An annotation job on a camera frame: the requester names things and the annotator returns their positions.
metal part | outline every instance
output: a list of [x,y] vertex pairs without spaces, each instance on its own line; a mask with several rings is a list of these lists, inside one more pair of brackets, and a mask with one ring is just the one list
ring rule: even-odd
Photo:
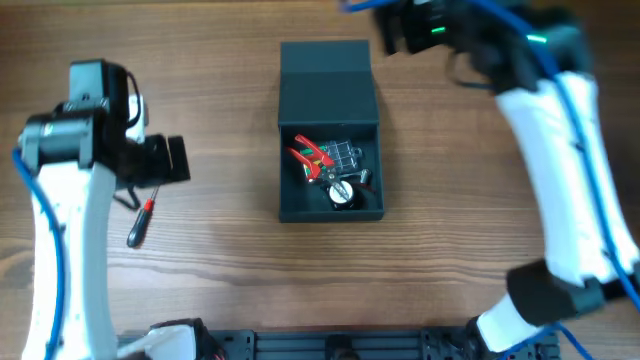
[[329,187],[329,198],[336,204],[344,205],[353,201],[354,192],[353,187],[348,182],[341,180],[340,183],[345,193],[341,192],[338,186],[336,186],[338,183],[331,184],[331,187]]
[[371,179],[371,174],[372,174],[371,170],[362,169],[354,173],[338,175],[338,179],[348,179],[350,177],[357,176],[361,184],[367,185],[369,184],[369,180]]

green led light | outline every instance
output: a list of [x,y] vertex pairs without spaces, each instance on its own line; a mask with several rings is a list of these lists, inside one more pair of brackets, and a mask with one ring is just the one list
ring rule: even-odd
[[547,38],[544,36],[538,36],[538,35],[527,35],[527,39],[529,39],[529,41],[535,41],[535,42],[539,42],[542,44],[546,44],[547,43]]
[[431,29],[431,33],[432,34],[439,34],[439,33],[445,32],[445,31],[447,31],[447,28],[444,27],[444,26],[441,26],[441,27],[435,28],[435,29]]

red handle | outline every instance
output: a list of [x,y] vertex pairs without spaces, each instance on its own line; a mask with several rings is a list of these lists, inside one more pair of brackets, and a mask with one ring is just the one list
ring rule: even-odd
[[333,162],[333,159],[331,159],[329,154],[327,154],[326,152],[322,151],[322,149],[320,149],[318,147],[318,145],[316,145],[313,141],[311,141],[311,140],[307,139],[306,137],[304,137],[304,135],[298,134],[298,135],[296,135],[295,139],[296,139],[297,142],[302,143],[306,147],[311,149],[311,151],[313,151],[313,155],[315,155],[315,157],[318,160],[320,160],[320,162],[324,166],[334,166],[335,165],[335,163]]
[[316,165],[316,163],[314,163],[313,161],[307,159],[306,157],[304,157],[304,155],[300,154],[295,149],[287,148],[287,150],[289,150],[289,152],[293,156],[295,156],[296,159],[298,159],[298,161],[300,161],[301,163],[307,165],[307,167],[309,168],[309,171],[311,171],[311,175],[308,176],[310,179],[317,179],[318,176],[320,176],[320,174],[322,173],[322,169],[320,169],[320,167],[318,165]]

robotic arm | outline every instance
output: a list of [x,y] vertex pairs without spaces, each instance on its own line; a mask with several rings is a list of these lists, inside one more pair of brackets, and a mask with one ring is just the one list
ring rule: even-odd
[[[544,325],[590,313],[624,296],[612,256],[617,256],[636,288],[640,284],[638,248],[615,194],[599,129],[597,85],[581,29],[563,9],[534,10],[526,1],[498,1],[533,25],[535,33],[525,38],[477,3],[399,1],[374,11],[389,54],[396,51],[397,37],[404,38],[411,53],[442,44],[453,49],[451,61],[456,54],[469,54],[472,67],[489,80],[488,88],[513,129],[538,200],[545,258],[511,270],[508,294],[470,322],[468,330],[476,338],[467,344],[472,359],[495,358]],[[559,64],[556,81],[567,89],[583,139],[558,87],[527,42],[546,46]],[[586,168],[583,152],[589,152],[593,169]],[[600,188],[617,255],[609,251],[600,227],[590,170]]]
[[[389,54],[396,51],[397,38],[404,39],[411,53],[446,45],[454,55],[469,54],[472,67],[489,80],[513,129],[538,200],[545,258],[511,270],[508,294],[469,322],[461,348],[473,360],[498,358],[548,324],[593,312],[625,296],[620,271],[611,264],[613,256],[625,279],[640,287],[640,255],[615,195],[582,31],[562,9],[534,10],[522,0],[500,1],[533,25],[535,34],[525,38],[474,2],[400,0],[374,10]],[[556,79],[543,71],[531,52],[531,41],[551,51],[561,70]],[[51,114],[29,119],[21,135],[22,161],[52,203],[62,230],[67,291],[53,358],[215,359],[217,347],[198,320],[160,324],[145,338],[116,350],[106,286],[106,224],[113,193],[189,178],[181,138],[170,138],[167,146],[162,136],[144,136],[144,121],[135,120],[141,118],[138,111],[145,118],[144,104],[139,94],[129,99],[127,74],[104,61],[74,63],[70,101]],[[567,115],[552,80],[568,90],[577,119]],[[584,129],[589,147],[584,147],[572,120]],[[585,166],[584,152],[592,160],[593,174]],[[603,206],[593,196],[591,175]],[[41,208],[34,197],[34,308],[24,359],[41,359],[47,353],[56,312],[51,299],[60,281],[51,271],[58,258]],[[617,253],[610,251],[600,215],[610,226]]]

dark green box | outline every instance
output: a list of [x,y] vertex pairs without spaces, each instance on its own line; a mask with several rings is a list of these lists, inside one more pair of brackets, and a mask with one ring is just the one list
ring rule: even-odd
[[[366,40],[282,43],[278,125],[281,222],[382,219],[380,116]],[[297,134],[318,143],[350,139],[362,149],[360,169],[373,172],[376,191],[361,191],[366,209],[334,211],[327,193],[306,182],[302,165],[285,149],[301,149]]]

